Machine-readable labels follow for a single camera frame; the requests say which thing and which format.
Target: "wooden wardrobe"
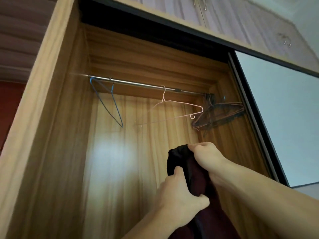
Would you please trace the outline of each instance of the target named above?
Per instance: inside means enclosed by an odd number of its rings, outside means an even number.
[[[272,177],[248,112],[205,136],[189,117],[137,126],[139,117],[153,122],[194,108],[167,103],[147,112],[163,91],[114,84],[123,128],[112,119],[89,76],[244,102],[230,63],[221,61],[227,48],[214,48],[212,59],[133,36],[84,24],[77,0],[57,1],[0,157],[1,239],[121,238],[150,209],[167,176],[168,151],[182,144],[211,141],[229,160]],[[98,92],[119,119],[111,94]],[[173,92],[165,98],[202,102]],[[241,201],[217,190],[241,238],[277,238]]]

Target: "left hand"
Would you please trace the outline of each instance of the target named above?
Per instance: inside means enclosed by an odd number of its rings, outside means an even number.
[[[208,205],[208,197],[197,197],[189,192],[183,169],[179,166],[175,167],[173,175],[167,176],[161,183],[155,200],[155,210],[170,220],[175,229],[189,223]]]

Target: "right hand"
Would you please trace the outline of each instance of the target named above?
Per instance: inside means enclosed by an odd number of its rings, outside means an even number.
[[[194,153],[198,164],[208,171],[210,179],[215,184],[224,186],[224,168],[232,162],[226,159],[211,142],[189,144],[188,148]]]

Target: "upper cabinet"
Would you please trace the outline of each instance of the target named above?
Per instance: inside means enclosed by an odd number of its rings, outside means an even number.
[[[318,57],[296,27],[248,0],[135,1],[226,35],[239,45],[319,72]]]
[[[198,0],[133,0],[147,7],[174,15],[198,26],[205,27]]]

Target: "hand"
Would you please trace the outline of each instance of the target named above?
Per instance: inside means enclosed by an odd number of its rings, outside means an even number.
[[[175,167],[174,174],[167,176],[157,190],[155,209],[171,220],[174,230],[189,223],[195,215],[209,205],[209,199],[192,195],[186,184],[183,169]]]
[[[189,144],[188,148],[194,153],[198,164],[208,171],[210,179],[215,184],[224,186],[223,170],[225,165],[232,162],[226,159],[211,142]]]

